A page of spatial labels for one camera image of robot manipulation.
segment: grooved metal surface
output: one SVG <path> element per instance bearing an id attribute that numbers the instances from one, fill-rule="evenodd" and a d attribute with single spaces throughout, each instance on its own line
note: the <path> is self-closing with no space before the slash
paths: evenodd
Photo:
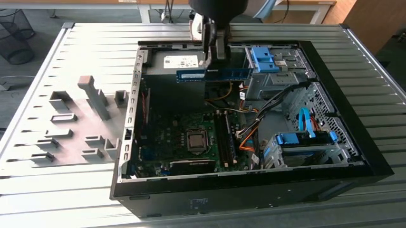
<path id="1" fill-rule="evenodd" d="M 0 142 L 2 227 L 405 227 L 405 92 L 350 30 L 332 25 L 237 24 L 234 40 L 312 40 L 396 175 L 324 203 L 141 221 L 109 199 L 114 163 L 33 168 L 13 147 L 45 85 L 63 90 L 74 74 L 94 75 L 105 94 L 129 90 L 139 40 L 188 40 L 189 25 L 75 24 L 63 29 Z"/>

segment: blue plastic latch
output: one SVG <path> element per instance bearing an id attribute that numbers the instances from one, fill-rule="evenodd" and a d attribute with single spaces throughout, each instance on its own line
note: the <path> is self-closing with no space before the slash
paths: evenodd
<path id="1" fill-rule="evenodd" d="M 284 144 L 300 144 L 300 139 L 296 133 L 281 134 Z"/>
<path id="2" fill-rule="evenodd" d="M 312 121 L 310 121 L 310 111 L 308 108 L 301 108 L 300 111 L 300 131 L 308 131 L 310 138 L 314 138 L 317 135 L 313 131 Z"/>
<path id="3" fill-rule="evenodd" d="M 282 144 L 284 144 L 284 140 L 282 140 L 282 138 L 281 138 L 280 135 L 277 135 L 277 141 L 278 141 L 278 145 L 282 145 Z"/>
<path id="4" fill-rule="evenodd" d="M 338 142 L 338 136 L 336 132 L 330 132 L 330 137 L 333 139 L 333 141 L 337 143 Z"/>
<path id="5" fill-rule="evenodd" d="M 265 157 L 268 156 L 268 153 L 270 153 L 272 148 L 268 148 L 266 152 L 265 152 Z"/>
<path id="6" fill-rule="evenodd" d="M 252 48 L 253 58 L 258 65 L 260 73 L 278 73 L 280 67 L 276 65 L 274 56 L 272 55 L 268 47 Z"/>

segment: ram slot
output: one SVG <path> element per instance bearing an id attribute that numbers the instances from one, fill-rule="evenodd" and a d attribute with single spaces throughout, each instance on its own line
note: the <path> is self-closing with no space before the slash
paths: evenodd
<path id="1" fill-rule="evenodd" d="M 221 164 L 224 167 L 230 167 L 237 163 L 237 160 L 234 138 L 232 134 L 228 113 L 218 111 L 214 115 L 214 122 Z"/>

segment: green motherboard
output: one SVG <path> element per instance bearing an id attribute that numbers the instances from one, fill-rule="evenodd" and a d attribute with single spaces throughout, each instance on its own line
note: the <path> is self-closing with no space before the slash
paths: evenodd
<path id="1" fill-rule="evenodd" d="M 141 147 L 139 151 L 138 169 L 143 177 L 171 175 L 170 167 L 174 161 L 210 160 L 216 162 L 213 172 L 249 169 L 249 153 L 245 151 L 236 149 L 234 162 L 224 162 L 216 115 L 216 112 L 173 116 L 151 113 L 150 142 Z M 241 129 L 237 112 L 228 112 L 228 126 L 234 135 Z"/>

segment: blue ram module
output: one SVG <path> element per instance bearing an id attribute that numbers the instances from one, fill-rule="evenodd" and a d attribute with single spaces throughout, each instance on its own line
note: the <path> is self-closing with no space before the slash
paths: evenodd
<path id="1" fill-rule="evenodd" d="M 221 69 L 217 79 L 205 79 L 206 70 L 179 70 L 177 71 L 178 82 L 200 81 L 242 81 L 249 78 L 253 69 Z"/>

